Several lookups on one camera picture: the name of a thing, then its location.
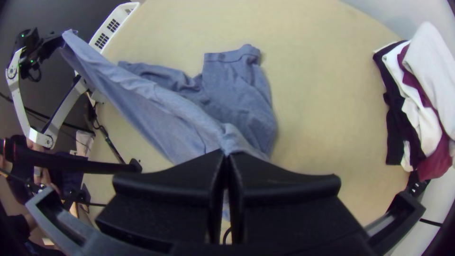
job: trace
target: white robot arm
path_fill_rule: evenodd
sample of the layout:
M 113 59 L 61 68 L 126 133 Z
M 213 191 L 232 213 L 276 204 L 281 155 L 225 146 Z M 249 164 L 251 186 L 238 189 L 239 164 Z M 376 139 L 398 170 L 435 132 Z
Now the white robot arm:
M 14 107 L 18 116 L 20 126 L 24 135 L 33 142 L 52 149 L 57 141 L 58 131 L 63 124 L 66 116 L 70 112 L 78 98 L 84 94 L 88 88 L 84 83 L 79 82 L 80 76 L 76 76 L 73 86 L 66 94 L 48 123 L 41 131 L 35 130 L 30 126 L 27 114 L 22 102 L 19 88 L 19 77 L 21 79 L 29 78 L 32 81 L 39 81 L 41 72 L 39 64 L 47 59 L 55 49 L 63 45 L 61 36 L 51 36 L 45 39 L 40 39 L 38 31 L 28 29 L 21 32 L 16 40 L 15 52 L 11 58 L 11 62 L 5 71 L 6 80 L 9 90 L 14 101 Z M 38 70 L 38 78 L 33 78 L 29 71 L 30 69 Z

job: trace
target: light blue cloth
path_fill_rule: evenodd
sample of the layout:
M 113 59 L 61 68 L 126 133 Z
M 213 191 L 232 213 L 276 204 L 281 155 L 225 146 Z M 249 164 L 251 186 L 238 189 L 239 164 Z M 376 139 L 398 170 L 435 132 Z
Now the light blue cloth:
M 158 66 L 121 63 L 121 68 L 74 31 L 62 36 L 67 62 L 174 164 L 218 148 L 225 155 L 246 152 L 268 159 L 276 121 L 256 48 L 206 54 L 202 74 L 191 79 Z

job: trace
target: pile of clothes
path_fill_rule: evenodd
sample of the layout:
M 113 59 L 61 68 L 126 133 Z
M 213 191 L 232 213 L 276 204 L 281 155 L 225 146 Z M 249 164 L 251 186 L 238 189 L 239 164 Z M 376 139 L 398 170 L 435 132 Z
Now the pile of clothes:
M 205 54 L 202 73 L 191 78 L 163 66 L 116 65 L 75 31 L 62 37 L 66 61 L 172 163 L 219 148 L 268 160 L 277 123 L 257 48 Z
M 409 41 L 374 52 L 386 93 L 386 164 L 441 177 L 455 155 L 455 60 L 438 30 L 423 23 Z

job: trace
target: table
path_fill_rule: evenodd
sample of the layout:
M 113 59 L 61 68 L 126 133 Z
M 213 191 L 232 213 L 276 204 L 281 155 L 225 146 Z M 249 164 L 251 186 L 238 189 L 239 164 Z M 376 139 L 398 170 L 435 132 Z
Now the table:
M 252 44 L 262 51 L 278 121 L 271 162 L 302 174 L 341 178 L 341 201 L 362 225 L 385 213 L 408 174 L 387 166 L 387 106 L 373 50 L 399 40 L 364 13 L 336 0 L 147 0 L 103 55 L 158 64 L 194 76 L 203 54 Z M 144 172 L 171 167 L 109 104 L 98 108 L 125 158 Z M 90 159 L 116 162 L 97 136 Z M 86 174 L 93 202 L 114 195 L 110 175 Z M 102 209 L 91 208 L 91 218 Z

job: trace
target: white plastic basket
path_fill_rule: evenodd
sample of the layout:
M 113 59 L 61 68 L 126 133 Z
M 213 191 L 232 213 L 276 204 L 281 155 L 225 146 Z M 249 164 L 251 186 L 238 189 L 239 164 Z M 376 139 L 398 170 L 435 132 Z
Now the white plastic basket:
M 124 3 L 117 6 L 101 27 L 91 38 L 89 45 L 99 53 L 102 53 L 106 45 L 115 35 L 115 32 L 125 23 L 128 17 L 140 6 L 138 2 Z

